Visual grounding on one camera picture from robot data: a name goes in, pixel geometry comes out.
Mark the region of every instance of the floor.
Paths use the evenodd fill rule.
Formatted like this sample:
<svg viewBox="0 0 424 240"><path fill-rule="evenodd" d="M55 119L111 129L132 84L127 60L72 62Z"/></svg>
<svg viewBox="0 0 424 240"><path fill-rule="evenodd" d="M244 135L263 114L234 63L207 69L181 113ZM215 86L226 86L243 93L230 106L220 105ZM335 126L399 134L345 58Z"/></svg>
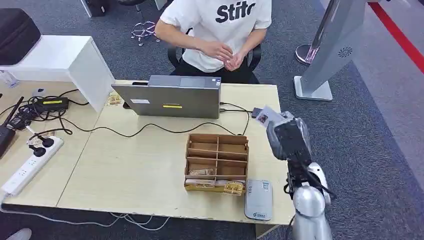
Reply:
<svg viewBox="0 0 424 240"><path fill-rule="evenodd" d="M318 0L273 0L273 24L262 44L255 70L264 84L276 84L282 110L302 117L309 126L312 156L324 169L338 199L326 211L334 239L424 239L424 192L419 157L424 148L423 75L408 62L369 9L364 24L363 51L330 79L334 101L298 100L293 77L306 67L294 59L294 49L313 38L323 14ZM422 51L419 23L422 5L416 0L382 2L399 26ZM166 44L151 39L137 46L130 39L140 19L135 9L115 3L105 17L87 18L79 1L8 0L0 7L28 12L44 34L91 35L116 79L148 79L171 72ZM146 18L157 20L152 0L142 4ZM5 206L71 221L110 221L107 213L54 208ZM153 224L160 225L157 218ZM250 224L173 218L161 230L147 232L119 221L111 228L54 223L35 217L0 214L0 240L20 228L33 239L254 239ZM285 227L265 236L284 239Z"/></svg>

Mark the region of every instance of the shoe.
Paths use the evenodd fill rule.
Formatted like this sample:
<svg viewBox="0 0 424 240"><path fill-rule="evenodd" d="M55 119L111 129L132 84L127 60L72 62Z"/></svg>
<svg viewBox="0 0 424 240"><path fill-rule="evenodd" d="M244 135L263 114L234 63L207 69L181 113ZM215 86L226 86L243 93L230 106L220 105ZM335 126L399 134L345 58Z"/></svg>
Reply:
<svg viewBox="0 0 424 240"><path fill-rule="evenodd" d="M6 240L30 240L31 238L31 229L29 228L23 228L19 231L17 231L15 234L10 236Z"/></svg>

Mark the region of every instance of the white cabinet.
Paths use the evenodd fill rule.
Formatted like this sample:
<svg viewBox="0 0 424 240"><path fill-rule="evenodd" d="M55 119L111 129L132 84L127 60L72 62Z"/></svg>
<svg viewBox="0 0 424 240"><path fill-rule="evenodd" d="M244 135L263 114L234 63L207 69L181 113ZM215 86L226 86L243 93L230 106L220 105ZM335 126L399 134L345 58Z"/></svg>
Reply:
<svg viewBox="0 0 424 240"><path fill-rule="evenodd" d="M73 82L98 112L115 82L91 36L42 35L19 63L0 70L20 81Z"/></svg>

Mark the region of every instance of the cardboard box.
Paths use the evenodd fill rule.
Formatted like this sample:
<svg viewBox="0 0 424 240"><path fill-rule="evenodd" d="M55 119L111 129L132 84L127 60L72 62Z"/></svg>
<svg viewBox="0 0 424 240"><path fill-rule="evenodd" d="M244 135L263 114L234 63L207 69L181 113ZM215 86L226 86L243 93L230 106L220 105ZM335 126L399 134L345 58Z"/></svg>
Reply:
<svg viewBox="0 0 424 240"><path fill-rule="evenodd" d="M237 181L243 183L244 191L248 142L246 136L190 134L185 154L185 189L223 193L228 181Z"/></svg>

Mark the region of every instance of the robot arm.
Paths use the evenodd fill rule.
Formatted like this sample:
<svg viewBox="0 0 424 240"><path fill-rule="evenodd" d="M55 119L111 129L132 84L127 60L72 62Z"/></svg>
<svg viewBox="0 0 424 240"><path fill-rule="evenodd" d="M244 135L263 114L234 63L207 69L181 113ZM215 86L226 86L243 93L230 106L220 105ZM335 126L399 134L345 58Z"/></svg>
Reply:
<svg viewBox="0 0 424 240"><path fill-rule="evenodd" d="M332 240L325 207L330 205L326 177L321 167L312 162L309 133L301 118L290 112L280 114L279 122L270 122L266 129L274 156L287 161L288 194L293 200L296 214L293 235L296 240Z"/></svg>

